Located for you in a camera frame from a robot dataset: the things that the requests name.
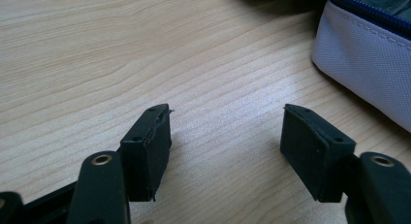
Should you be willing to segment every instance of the wood grain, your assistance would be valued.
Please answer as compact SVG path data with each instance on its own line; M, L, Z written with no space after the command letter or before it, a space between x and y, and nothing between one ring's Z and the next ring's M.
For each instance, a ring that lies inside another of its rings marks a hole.
M169 103L156 203L133 223L345 223L279 152L283 106L306 106L411 169L411 136L310 60L321 7L304 0L0 0L0 191L25 202L117 149Z

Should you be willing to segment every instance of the blue zipper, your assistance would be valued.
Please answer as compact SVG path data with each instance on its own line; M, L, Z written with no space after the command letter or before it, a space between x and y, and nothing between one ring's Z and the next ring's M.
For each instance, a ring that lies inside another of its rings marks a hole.
M330 0L356 16L364 18L388 31L411 40L411 23L396 16L389 15L379 9L362 3L358 0Z

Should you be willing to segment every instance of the pencil case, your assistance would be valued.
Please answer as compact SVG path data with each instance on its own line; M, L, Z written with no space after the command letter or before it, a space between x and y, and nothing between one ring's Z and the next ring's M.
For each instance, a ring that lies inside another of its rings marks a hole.
M411 132L411 0L328 0L312 61Z

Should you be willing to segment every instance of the bag seam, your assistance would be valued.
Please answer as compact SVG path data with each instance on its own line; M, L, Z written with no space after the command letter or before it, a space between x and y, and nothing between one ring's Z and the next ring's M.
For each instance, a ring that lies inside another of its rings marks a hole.
M366 31L369 31L369 32L371 32L372 34L375 34L375 35L381 37L381 38L384 39L384 40L388 40L388 41L390 41L391 43L395 43L395 44L399 45L400 47L406 48L407 50L410 50L410 51L411 51L411 46L409 46L409 45L407 45L407 44L405 44L405 43L401 43L401 42L399 42L398 40L396 40L396 39L394 39L394 38L392 38L392 37L390 37L390 36L387 36L386 34L383 34L383 33L379 32L377 29L374 29L374 28L371 28L371 27L367 27L367 26L365 26L364 24L359 23L358 21L354 20L352 17L350 17L350 16L348 16L347 14L341 12L341 11L338 10L336 7L333 7L332 5L329 5L329 7L332 9L332 11L333 11L334 13L338 14L339 16L345 18L346 20L348 20L348 21L350 21L350 22L353 22L354 24L356 24L357 26L361 27L362 29L364 29L364 30L366 30Z

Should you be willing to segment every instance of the tabletop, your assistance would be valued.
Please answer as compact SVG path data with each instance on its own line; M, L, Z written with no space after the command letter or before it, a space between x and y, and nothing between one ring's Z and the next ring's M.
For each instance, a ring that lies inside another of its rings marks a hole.
M313 0L0 0L0 191L31 202L168 103L170 162L132 223L346 223L280 153L285 104L411 169L411 135L311 62Z

